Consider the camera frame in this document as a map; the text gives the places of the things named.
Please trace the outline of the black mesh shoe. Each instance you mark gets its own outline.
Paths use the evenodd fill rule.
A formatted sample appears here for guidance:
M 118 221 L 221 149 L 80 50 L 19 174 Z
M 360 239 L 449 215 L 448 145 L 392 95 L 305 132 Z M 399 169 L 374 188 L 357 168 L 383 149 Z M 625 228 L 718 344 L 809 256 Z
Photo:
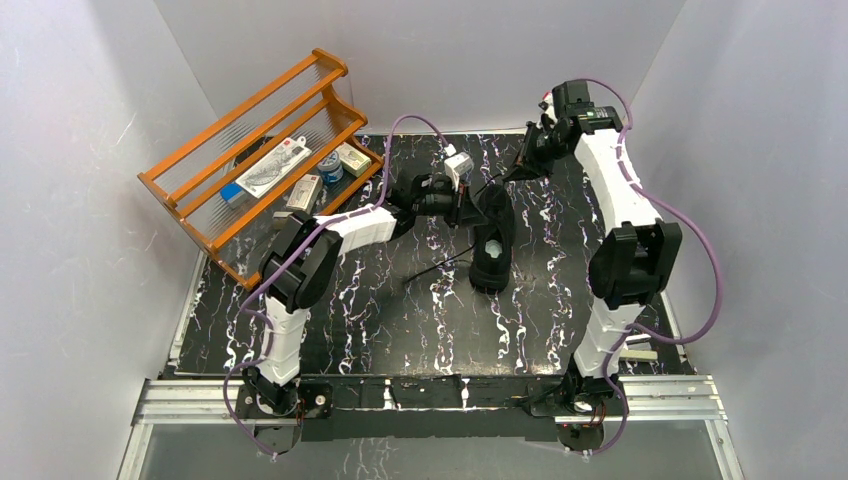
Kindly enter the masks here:
M 474 227 L 469 280 L 476 290 L 495 294 L 505 290 L 510 280 L 516 236 L 514 206 L 506 188 L 492 184 L 482 190 L 479 208 L 488 223 Z

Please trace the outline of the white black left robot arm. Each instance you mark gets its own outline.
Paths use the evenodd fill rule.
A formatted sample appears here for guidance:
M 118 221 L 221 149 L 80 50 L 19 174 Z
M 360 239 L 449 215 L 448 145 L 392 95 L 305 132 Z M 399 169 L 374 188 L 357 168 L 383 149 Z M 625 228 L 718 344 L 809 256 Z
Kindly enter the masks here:
M 258 359 L 242 376 L 254 402 L 275 416 L 292 414 L 299 403 L 300 346 L 310 309 L 328 290 L 340 257 L 405 235 L 420 217 L 437 217 L 450 227 L 490 227 L 498 204 L 488 185 L 478 199 L 463 180 L 423 174 L 388 188 L 375 204 L 329 216 L 295 212 L 284 221 L 261 265 L 259 296 L 265 308 Z

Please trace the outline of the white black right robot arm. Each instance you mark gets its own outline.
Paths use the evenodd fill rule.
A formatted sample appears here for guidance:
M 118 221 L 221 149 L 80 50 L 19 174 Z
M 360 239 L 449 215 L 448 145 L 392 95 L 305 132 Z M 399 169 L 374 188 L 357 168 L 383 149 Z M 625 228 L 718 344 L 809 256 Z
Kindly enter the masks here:
M 590 98 L 589 80 L 553 87 L 541 117 L 527 125 L 505 181 L 548 177 L 560 159 L 576 160 L 595 192 L 605 234 L 588 264 L 591 316 L 559 386 L 564 407 L 590 413 L 613 396 L 618 358 L 633 323 L 665 290 L 682 243 L 678 224 L 667 223 L 639 193 L 641 181 L 625 146 L 627 125 L 612 106 Z

